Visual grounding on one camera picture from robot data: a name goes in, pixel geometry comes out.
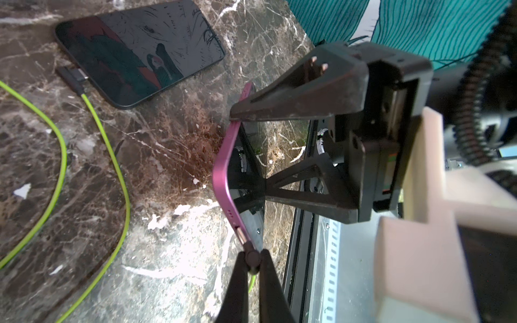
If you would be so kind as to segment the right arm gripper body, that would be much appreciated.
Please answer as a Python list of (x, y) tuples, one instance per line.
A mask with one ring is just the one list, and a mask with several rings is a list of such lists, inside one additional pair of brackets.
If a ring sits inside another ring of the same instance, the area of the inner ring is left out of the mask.
[(369, 70), (360, 122), (349, 136), (358, 222), (397, 208), (421, 113), (432, 83), (429, 59), (375, 43), (355, 46)]

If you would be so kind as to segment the purple smartphone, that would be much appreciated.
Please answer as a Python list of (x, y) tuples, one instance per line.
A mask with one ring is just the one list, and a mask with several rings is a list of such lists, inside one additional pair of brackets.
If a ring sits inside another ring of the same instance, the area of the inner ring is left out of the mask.
[(265, 179), (249, 136), (257, 133), (252, 125), (232, 121), (214, 161), (214, 195), (238, 241), (263, 249), (265, 229)]

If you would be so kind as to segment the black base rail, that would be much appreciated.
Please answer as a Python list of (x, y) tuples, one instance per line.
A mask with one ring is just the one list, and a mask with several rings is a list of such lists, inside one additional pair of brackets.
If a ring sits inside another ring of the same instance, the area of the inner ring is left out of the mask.
[(284, 273), (284, 296), (296, 322), (307, 321), (319, 217), (296, 208)]

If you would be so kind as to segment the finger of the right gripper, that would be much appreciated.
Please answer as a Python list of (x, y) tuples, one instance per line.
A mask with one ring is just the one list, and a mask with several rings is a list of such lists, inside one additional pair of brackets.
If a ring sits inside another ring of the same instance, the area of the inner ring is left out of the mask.
[(265, 178), (251, 146), (237, 143), (232, 148), (232, 198), (240, 214), (262, 211), (270, 201), (344, 224), (359, 222), (358, 202), (328, 153)]
[(231, 121), (315, 120), (364, 109), (369, 69), (343, 43), (314, 48), (272, 84), (234, 104)]

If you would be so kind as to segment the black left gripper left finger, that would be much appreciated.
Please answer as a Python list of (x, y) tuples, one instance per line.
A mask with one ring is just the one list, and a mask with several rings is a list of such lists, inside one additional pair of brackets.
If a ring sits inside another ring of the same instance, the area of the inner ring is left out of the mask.
[(216, 322), (249, 321), (248, 267), (245, 253), (240, 252), (236, 258), (229, 286)]

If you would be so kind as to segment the black smartphone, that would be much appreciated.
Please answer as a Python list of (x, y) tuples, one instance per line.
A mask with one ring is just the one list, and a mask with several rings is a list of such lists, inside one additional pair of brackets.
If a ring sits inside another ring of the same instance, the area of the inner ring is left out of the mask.
[(225, 51), (193, 1), (68, 20), (58, 43), (114, 107), (129, 109), (220, 62)]

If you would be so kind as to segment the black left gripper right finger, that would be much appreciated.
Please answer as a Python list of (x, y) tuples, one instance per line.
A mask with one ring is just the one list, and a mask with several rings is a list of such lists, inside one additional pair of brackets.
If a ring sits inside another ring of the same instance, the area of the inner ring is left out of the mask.
[(260, 322), (295, 322), (284, 296), (271, 254), (267, 249), (261, 251), (259, 311)]

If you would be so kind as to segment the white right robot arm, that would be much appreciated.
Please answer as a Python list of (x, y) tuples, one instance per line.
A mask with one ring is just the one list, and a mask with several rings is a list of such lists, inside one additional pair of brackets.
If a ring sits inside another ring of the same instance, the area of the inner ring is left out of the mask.
[(326, 43), (230, 111), (216, 195), (245, 251), (219, 322), (515, 322), (516, 2), (435, 69)]

